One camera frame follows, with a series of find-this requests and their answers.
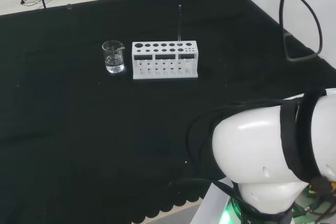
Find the black tablecloth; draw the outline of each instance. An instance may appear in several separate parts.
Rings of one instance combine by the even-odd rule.
[[[131,43],[176,40],[178,4],[199,78],[133,81]],[[103,0],[2,16],[0,28],[0,223],[141,222],[197,200],[207,186],[167,186],[221,176],[208,147],[201,174],[186,154],[195,116],[336,85],[320,58],[286,62],[277,23],[250,0]],[[109,39],[126,46],[115,76],[101,51]],[[195,155],[210,119],[193,130]]]

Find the white wall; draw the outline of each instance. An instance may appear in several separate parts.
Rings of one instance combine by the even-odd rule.
[[[279,22],[280,0],[252,0],[274,20]],[[320,54],[336,68],[336,0],[306,0],[319,18],[323,32],[323,51]],[[284,25],[297,39],[313,50],[319,47],[315,21],[299,0],[286,0]]]

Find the wire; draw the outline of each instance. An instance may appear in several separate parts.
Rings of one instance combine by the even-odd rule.
[[[318,196],[315,201],[310,204],[307,208],[299,208],[300,211],[294,212],[293,213],[293,218],[298,218],[301,216],[304,216],[306,214],[310,214],[312,211],[315,211],[316,209],[318,209],[323,203],[325,202],[325,200],[322,200],[320,196]]]
[[[319,218],[316,219],[316,221],[314,222],[314,224],[318,224],[320,222],[320,220],[322,220],[323,218],[325,218],[326,216],[328,216],[328,214],[334,208],[334,206],[336,206],[336,199],[334,199],[332,201],[330,207]]]
[[[228,185],[226,185],[222,182],[219,182],[217,180],[211,180],[211,179],[205,179],[205,178],[183,178],[183,179],[179,179],[179,180],[175,181],[174,183],[175,184],[184,184],[184,183],[190,183],[190,182],[192,182],[192,183],[213,183],[220,190],[225,192],[228,196],[230,196],[231,198],[238,201],[241,204],[241,206],[243,206],[245,209],[248,209],[249,211],[252,211],[252,212],[257,213],[257,214],[260,213],[260,211],[258,209],[251,206],[249,203],[245,202],[240,196],[238,196],[236,194],[236,192],[234,191],[234,189],[232,189]]]
[[[320,22],[314,12],[314,10],[310,7],[310,5],[305,1],[305,0],[301,0],[303,2],[303,4],[308,8],[308,10],[310,11],[310,13],[313,15],[314,20],[316,22],[317,25],[317,29],[319,32],[319,37],[320,37],[320,46],[317,52],[308,55],[308,56],[304,56],[304,57],[300,57],[300,58],[290,58],[288,55],[288,50],[287,50],[287,46],[286,46],[286,42],[285,42],[285,29],[284,29],[284,21],[283,21],[283,11],[284,11],[284,4],[285,4],[285,0],[280,0],[280,7],[279,7],[279,25],[280,25],[280,29],[281,29],[281,42],[282,42],[282,47],[284,49],[284,53],[286,56],[286,59],[290,62],[297,62],[297,61],[305,61],[305,60],[310,60],[312,58],[315,58],[316,56],[318,56],[318,54],[320,54],[320,52],[322,51],[323,48],[323,38],[322,38],[322,29],[321,29],[321,25]]]

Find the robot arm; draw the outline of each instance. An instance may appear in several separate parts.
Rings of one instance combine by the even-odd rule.
[[[238,183],[245,202],[276,215],[291,209],[308,184],[317,182],[325,190],[321,193],[332,192],[335,121],[336,95],[308,92],[300,102],[248,110],[222,121],[213,134],[214,157]]]

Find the test tube rack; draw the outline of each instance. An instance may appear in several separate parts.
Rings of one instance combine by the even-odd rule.
[[[197,78],[196,41],[133,42],[133,79]]]

